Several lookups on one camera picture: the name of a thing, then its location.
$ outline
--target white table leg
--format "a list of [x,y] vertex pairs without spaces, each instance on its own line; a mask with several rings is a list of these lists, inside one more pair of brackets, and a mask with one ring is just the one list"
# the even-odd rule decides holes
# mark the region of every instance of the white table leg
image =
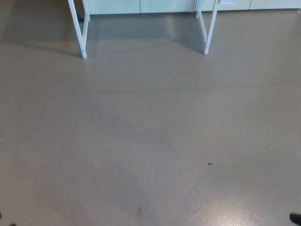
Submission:
[[215,24],[215,20],[216,20],[216,16],[217,16],[218,4],[219,4],[219,0],[215,0],[208,35],[207,35],[206,28],[205,28],[205,23],[204,23],[204,18],[203,18],[202,12],[200,10],[197,11],[197,18],[199,18],[199,20],[200,20],[201,28],[202,28],[202,32],[203,32],[203,36],[204,36],[204,40],[205,40],[204,54],[208,54],[208,52],[209,52],[209,47],[210,47],[212,34],[213,34],[213,30],[214,30],[214,24]]
[[83,0],[84,8],[85,8],[85,21],[84,21],[83,34],[81,34],[79,21],[77,19],[77,15],[76,15],[76,9],[75,9],[75,5],[74,5],[74,1],[73,0],[68,0],[68,2],[69,2],[69,7],[70,7],[71,15],[72,15],[72,18],[73,18],[73,23],[74,23],[74,27],[75,27],[75,30],[76,30],[77,38],[79,40],[79,47],[80,47],[81,53],[83,55],[83,58],[86,59],[86,57],[87,57],[87,53],[86,53],[87,30],[88,30],[88,21],[90,20],[88,7],[87,7],[87,4],[86,4],[86,1]]

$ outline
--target white cabinet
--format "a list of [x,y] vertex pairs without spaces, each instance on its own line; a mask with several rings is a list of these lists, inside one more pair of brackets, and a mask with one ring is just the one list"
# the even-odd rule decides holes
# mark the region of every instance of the white cabinet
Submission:
[[[248,10],[250,4],[251,0],[237,0],[236,4],[220,4],[218,10]],[[199,0],[198,8],[202,11],[212,11],[213,5],[214,0]]]
[[141,13],[194,12],[197,0],[141,0]]
[[90,14],[140,13],[140,0],[87,0]]
[[301,8],[301,0],[252,0],[250,9]]

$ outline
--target white label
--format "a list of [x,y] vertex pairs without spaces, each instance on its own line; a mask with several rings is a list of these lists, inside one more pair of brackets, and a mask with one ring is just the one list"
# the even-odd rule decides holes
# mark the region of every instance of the white label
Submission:
[[220,0],[221,4],[235,4],[237,0]]

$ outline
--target epoxy floor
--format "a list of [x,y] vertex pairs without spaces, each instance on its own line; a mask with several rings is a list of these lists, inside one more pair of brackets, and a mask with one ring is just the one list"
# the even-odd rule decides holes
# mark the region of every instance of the epoxy floor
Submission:
[[1,226],[291,226],[301,14],[95,16],[0,3]]

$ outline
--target metal leg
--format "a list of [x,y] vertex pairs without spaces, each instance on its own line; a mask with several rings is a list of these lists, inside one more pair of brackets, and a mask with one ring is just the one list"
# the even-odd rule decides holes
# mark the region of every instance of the metal leg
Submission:
[[208,52],[209,52],[209,47],[210,47],[212,34],[213,34],[213,30],[214,30],[214,24],[215,24],[215,20],[216,20],[216,16],[217,16],[218,4],[219,4],[219,0],[215,0],[208,35],[207,35],[206,28],[205,28],[205,23],[204,23],[204,18],[203,18],[202,12],[200,10],[197,11],[197,18],[199,18],[199,20],[200,20],[202,32],[203,32],[203,36],[204,36],[204,40],[205,40],[204,54],[208,54]]
[[83,0],[83,5],[84,5],[84,9],[85,9],[85,14],[88,15],[88,21],[90,21],[90,13],[89,13],[89,9],[88,9],[87,0]]
[[69,7],[70,7],[71,15],[73,18],[73,23],[74,23],[74,27],[76,30],[77,38],[79,40],[79,47],[80,47],[81,53],[83,55],[83,58],[86,59],[86,57],[87,57],[87,53],[86,53],[87,30],[88,30],[88,21],[90,19],[90,15],[88,14],[88,11],[87,11],[88,10],[87,4],[84,3],[86,15],[85,15],[85,21],[84,21],[83,34],[81,34],[79,21],[77,19],[76,9],[74,6],[74,1],[68,0],[68,2],[69,2]]

